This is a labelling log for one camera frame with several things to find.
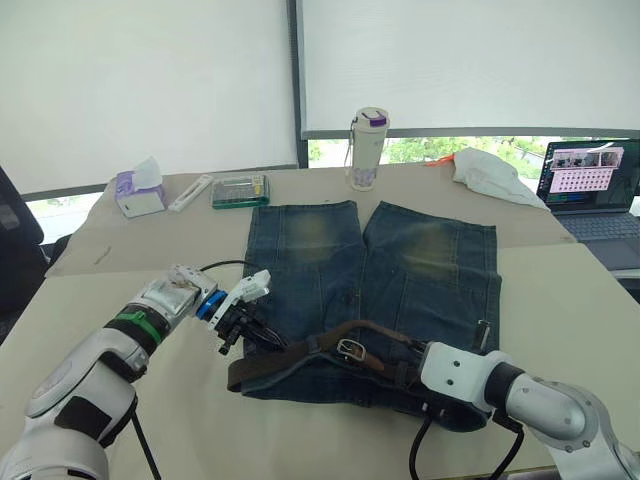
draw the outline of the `belt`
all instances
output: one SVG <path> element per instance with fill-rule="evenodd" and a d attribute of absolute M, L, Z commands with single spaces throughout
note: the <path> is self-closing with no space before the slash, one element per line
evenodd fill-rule
<path fill-rule="evenodd" d="M 409 367 L 404 362 L 398 365 L 385 363 L 367 352 L 364 345 L 353 339 L 345 338 L 351 330 L 356 328 L 373 330 L 406 345 L 408 348 L 416 351 L 416 353 L 424 352 L 425 345 L 423 342 L 413 340 L 402 333 L 390 330 L 368 320 L 351 320 L 326 333 L 311 337 L 310 340 L 293 343 L 283 351 L 253 355 L 241 360 L 236 360 L 229 365 L 227 389 L 232 392 L 239 392 L 242 382 L 255 380 L 286 370 L 309 355 L 329 352 L 334 348 L 337 350 L 339 357 L 350 365 L 369 369 L 375 374 L 391 380 L 396 384 L 398 383 L 399 376 L 402 376 L 404 379 L 409 379 L 409 382 L 404 382 L 409 385 L 418 380 L 420 377 L 420 371 L 418 369 Z"/>

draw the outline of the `laptop keyboard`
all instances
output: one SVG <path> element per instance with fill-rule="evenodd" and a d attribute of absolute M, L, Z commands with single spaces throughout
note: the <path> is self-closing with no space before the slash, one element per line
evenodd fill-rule
<path fill-rule="evenodd" d="M 560 223 L 578 240 L 640 238 L 640 222 L 631 215 L 562 217 Z"/>

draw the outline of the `white table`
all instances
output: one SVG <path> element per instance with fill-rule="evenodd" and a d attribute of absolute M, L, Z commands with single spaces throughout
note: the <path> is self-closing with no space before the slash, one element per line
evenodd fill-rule
<path fill-rule="evenodd" d="M 533 374 L 593 391 L 608 406 L 619 438 L 640 449 L 640 307 L 582 245 L 504 248 L 498 255 L 502 349 Z M 0 452 L 18 437 L 34 387 L 160 273 L 46 280 L 0 347 Z M 240 270 L 224 267 L 212 274 L 228 288 Z M 185 320 L 136 385 L 141 421 L 164 478 L 408 477 L 417 419 L 229 393 L 226 367 L 232 358 L 220 356 L 217 344 L 203 323 Z M 424 479 L 489 473 L 512 441 L 512 434 L 493 424 L 470 434 L 434 427 L 417 468 Z M 113 479 L 150 478 L 130 426 L 109 455 Z M 528 435 L 512 468 L 550 464 L 545 448 Z"/>
<path fill-rule="evenodd" d="M 366 193 L 347 185 L 342 168 L 265 173 L 272 187 L 272 205 L 355 200 L 363 229 L 384 200 L 431 215 L 497 225 L 498 248 L 575 242 L 547 211 L 479 195 L 454 183 L 451 164 L 382 166 L 375 188 Z M 167 199 L 172 201 L 197 177 L 166 176 Z M 208 191 L 179 214 L 166 211 L 127 219 L 114 201 L 112 182 L 48 275 L 155 270 L 171 263 L 205 265 L 243 258 L 250 219 L 247 208 L 213 210 Z"/>

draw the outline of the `small box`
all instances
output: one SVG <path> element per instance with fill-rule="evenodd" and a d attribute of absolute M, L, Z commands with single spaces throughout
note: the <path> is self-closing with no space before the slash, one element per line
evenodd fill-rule
<path fill-rule="evenodd" d="M 161 212 L 167 208 L 162 184 L 135 190 L 133 171 L 120 172 L 117 175 L 116 203 L 128 218 Z"/>
<path fill-rule="evenodd" d="M 211 206 L 215 209 L 257 207 L 269 204 L 269 182 L 265 175 L 224 178 L 213 182 Z"/>

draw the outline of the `jeans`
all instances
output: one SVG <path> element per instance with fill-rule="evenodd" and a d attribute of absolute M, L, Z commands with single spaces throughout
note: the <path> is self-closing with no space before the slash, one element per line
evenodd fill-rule
<path fill-rule="evenodd" d="M 245 259 L 270 271 L 271 293 L 258 302 L 258 311 L 289 342 L 308 339 L 312 345 L 313 335 L 363 318 L 416 340 L 469 350 L 478 321 L 485 320 L 492 327 L 487 350 L 498 348 L 495 227 L 381 202 L 362 235 L 354 202 L 259 207 Z M 383 335 L 357 330 L 350 338 L 386 363 L 419 368 L 414 351 Z M 486 423 L 473 407 L 429 393 L 419 381 L 390 382 L 338 355 L 311 351 L 286 371 L 244 382 L 242 393 L 413 415 L 423 415 L 428 399 L 447 407 L 448 417 L 436 419 L 446 428 L 468 431 Z M 259 353 L 245 343 L 246 355 Z"/>

